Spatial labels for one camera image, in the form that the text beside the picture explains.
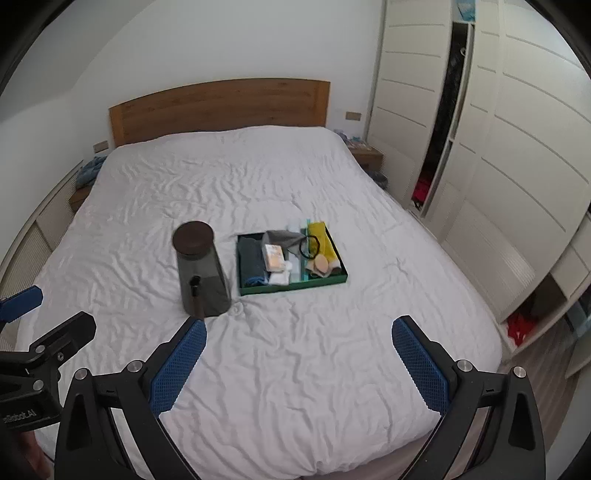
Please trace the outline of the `white cloth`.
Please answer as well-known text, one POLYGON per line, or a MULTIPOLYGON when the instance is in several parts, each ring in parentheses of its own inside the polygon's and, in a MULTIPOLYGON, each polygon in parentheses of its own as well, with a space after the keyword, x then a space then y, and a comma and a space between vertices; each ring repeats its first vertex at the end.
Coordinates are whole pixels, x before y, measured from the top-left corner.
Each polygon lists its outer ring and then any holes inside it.
POLYGON ((283 262, 283 270, 270 272, 267 282, 273 286, 287 286, 290 284, 291 271, 293 271, 293 263, 286 260, 283 262))

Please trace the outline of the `wooden nightstand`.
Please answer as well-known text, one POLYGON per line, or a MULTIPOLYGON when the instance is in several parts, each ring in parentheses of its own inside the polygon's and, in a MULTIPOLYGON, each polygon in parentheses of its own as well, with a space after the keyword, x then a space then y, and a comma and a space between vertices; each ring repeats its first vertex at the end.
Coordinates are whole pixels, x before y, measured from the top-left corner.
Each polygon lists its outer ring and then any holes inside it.
POLYGON ((76 190, 69 198, 69 206, 73 214, 75 214, 82 206, 86 198, 89 196, 92 187, 86 186, 76 190))
POLYGON ((346 145, 363 170, 372 172, 381 171, 384 159, 382 152, 363 142, 348 142, 346 145))

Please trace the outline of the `right wooden nightstand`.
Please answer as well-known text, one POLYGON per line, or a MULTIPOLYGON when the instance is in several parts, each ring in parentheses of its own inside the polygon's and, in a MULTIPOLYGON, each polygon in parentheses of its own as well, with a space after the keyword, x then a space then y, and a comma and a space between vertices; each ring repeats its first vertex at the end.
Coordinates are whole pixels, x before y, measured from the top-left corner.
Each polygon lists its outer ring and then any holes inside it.
POLYGON ((346 145, 363 170, 372 172, 381 171, 384 159, 382 152, 363 142, 348 142, 346 145))

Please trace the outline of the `white wardrobe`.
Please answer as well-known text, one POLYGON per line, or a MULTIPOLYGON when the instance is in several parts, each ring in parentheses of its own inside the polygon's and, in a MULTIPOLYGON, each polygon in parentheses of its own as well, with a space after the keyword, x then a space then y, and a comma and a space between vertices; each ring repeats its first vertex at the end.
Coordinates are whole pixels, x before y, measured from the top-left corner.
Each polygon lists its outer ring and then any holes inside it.
POLYGON ((368 139, 511 354, 590 284, 590 78, 530 1, 389 1, 368 139))

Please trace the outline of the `small tissue packet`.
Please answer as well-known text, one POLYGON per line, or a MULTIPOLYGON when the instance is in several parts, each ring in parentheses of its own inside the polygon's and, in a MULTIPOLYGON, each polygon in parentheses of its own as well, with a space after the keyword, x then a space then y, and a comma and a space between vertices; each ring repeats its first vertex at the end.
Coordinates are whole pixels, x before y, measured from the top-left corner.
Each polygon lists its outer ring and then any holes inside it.
POLYGON ((263 260, 266 264, 266 271, 270 273, 283 272, 286 269, 283 248, 276 244, 263 244, 263 260))

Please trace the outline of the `left wooden nightstand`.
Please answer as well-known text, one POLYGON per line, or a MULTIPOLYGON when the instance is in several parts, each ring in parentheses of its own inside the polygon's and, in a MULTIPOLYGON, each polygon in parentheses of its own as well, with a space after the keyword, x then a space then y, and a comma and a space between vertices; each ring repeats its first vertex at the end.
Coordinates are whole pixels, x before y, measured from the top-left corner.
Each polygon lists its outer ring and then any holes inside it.
POLYGON ((86 186, 76 190, 69 198, 69 206, 73 214, 75 214, 82 206, 86 198, 89 196, 92 187, 86 186))

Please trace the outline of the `clear zip bag blue slider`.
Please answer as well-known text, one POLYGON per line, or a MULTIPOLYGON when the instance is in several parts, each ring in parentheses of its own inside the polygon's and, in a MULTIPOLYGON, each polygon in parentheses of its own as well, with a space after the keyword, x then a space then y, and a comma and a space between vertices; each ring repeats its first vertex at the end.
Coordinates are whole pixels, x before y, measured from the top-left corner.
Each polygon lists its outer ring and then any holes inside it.
POLYGON ((288 231, 293 232, 301 232, 304 234, 305 239, 301 242, 300 247, 300 255, 294 255, 287 252, 287 259, 293 263, 293 271, 290 274, 290 282, 291 283, 301 283, 308 281, 308 271, 307 265, 308 261, 314 259, 315 256, 311 256, 310 252, 308 251, 308 226, 298 226, 297 224, 290 224, 287 227, 288 231))

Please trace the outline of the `blue grey microfiber cloth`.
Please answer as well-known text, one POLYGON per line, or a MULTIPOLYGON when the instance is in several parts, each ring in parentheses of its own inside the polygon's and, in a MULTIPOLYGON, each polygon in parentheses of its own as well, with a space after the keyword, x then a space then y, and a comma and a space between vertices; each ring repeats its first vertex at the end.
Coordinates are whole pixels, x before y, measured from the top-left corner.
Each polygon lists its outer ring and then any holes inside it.
POLYGON ((267 284, 266 264, 263 260, 262 242, 250 237, 238 240, 238 265, 243 287, 267 284))

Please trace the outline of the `green tray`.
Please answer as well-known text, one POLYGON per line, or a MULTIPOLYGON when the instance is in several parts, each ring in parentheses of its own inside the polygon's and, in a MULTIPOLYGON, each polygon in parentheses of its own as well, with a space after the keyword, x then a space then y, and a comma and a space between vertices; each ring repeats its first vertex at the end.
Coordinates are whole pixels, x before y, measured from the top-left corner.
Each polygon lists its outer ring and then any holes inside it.
MULTIPOLYGON (((250 237, 262 241, 264 232, 257 232, 257 233, 249 233, 249 234, 242 234, 238 236, 238 240, 240 237, 250 237)), ((329 238, 332 240, 332 244, 335 246, 335 241, 332 239, 331 233, 329 233, 329 238)), ((320 287, 327 287, 332 285, 339 285, 346 283, 348 280, 348 270, 346 269, 344 263, 342 263, 342 256, 339 254, 339 250, 337 246, 335 246, 335 250, 337 250, 337 254, 339 256, 339 260, 341 260, 342 267, 339 269, 331 270, 326 277, 321 277, 315 274, 314 271, 314 259, 308 261, 307 271, 308 271, 308 281, 301 282, 301 283, 291 283, 287 286, 273 286, 267 283, 264 286, 257 286, 257 287, 243 287, 242 281, 240 281, 240 270, 238 265, 238 240, 236 240, 235 246, 235 256, 236 256, 236 275, 238 276, 238 292, 242 296, 247 295, 257 295, 257 294, 270 294, 270 293, 280 293, 280 292, 288 292, 288 291, 297 291, 297 290, 305 290, 305 289, 312 289, 312 288, 320 288, 320 287)), ((284 260, 290 261, 287 259, 287 251, 283 250, 284 260)))

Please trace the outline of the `yellow towel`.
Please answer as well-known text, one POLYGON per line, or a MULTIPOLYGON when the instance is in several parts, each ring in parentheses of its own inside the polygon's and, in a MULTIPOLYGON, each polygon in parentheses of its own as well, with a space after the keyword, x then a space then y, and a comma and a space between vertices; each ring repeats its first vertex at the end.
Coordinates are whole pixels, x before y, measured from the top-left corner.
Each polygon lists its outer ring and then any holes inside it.
POLYGON ((329 231, 325 222, 312 222, 308 224, 308 251, 311 256, 322 254, 331 264, 331 270, 342 267, 341 260, 335 250, 332 240, 329 238, 329 231))

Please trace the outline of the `beige round powder puff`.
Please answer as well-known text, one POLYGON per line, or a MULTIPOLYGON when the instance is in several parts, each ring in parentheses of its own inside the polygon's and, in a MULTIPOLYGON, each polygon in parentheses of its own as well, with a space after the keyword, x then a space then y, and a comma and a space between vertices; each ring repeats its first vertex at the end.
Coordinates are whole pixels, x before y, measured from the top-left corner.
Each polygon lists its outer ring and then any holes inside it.
POLYGON ((318 254, 314 259, 314 271, 315 274, 321 277, 326 277, 331 273, 331 264, 324 255, 318 254))

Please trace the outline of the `grey face mask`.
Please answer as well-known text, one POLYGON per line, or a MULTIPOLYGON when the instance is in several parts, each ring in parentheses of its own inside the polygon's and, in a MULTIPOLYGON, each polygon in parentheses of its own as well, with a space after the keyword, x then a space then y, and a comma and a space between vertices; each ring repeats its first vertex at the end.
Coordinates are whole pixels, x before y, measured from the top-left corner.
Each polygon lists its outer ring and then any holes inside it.
POLYGON ((266 255, 267 245, 276 245, 290 254, 300 255, 301 242, 304 241, 304 239, 305 236, 301 232, 267 230, 263 233, 262 238, 263 255, 266 255))

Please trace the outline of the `teal towel on nightstand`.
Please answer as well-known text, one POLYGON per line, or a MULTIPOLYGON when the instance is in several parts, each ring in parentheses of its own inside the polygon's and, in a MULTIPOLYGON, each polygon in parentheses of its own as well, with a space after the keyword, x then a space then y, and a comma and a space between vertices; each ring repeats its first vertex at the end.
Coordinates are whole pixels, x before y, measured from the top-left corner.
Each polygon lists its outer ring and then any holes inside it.
POLYGON ((90 162, 86 163, 78 172, 75 180, 75 188, 91 187, 106 160, 106 156, 95 156, 90 162))

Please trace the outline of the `white bed duvet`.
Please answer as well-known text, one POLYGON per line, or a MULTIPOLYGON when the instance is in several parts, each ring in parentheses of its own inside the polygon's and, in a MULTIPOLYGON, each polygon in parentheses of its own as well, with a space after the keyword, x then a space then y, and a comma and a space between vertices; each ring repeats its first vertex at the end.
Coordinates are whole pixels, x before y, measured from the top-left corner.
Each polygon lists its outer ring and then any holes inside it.
POLYGON ((325 128, 187 133, 110 153, 36 278, 17 344, 84 311, 94 339, 61 370, 116 372, 186 319, 174 231, 214 234, 230 292, 163 423, 204 479, 345 472, 427 435, 391 327, 414 318, 455 358, 494 371, 485 301, 439 244, 325 128))

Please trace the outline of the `dark glass jar wooden lid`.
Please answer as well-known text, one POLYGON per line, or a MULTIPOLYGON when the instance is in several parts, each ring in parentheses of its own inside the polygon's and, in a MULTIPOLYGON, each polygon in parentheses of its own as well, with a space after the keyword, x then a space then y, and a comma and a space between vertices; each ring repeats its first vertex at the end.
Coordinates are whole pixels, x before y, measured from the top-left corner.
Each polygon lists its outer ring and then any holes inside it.
POLYGON ((228 312, 231 297, 211 226, 201 221, 180 225, 172 235, 172 246, 186 313, 204 319, 228 312))

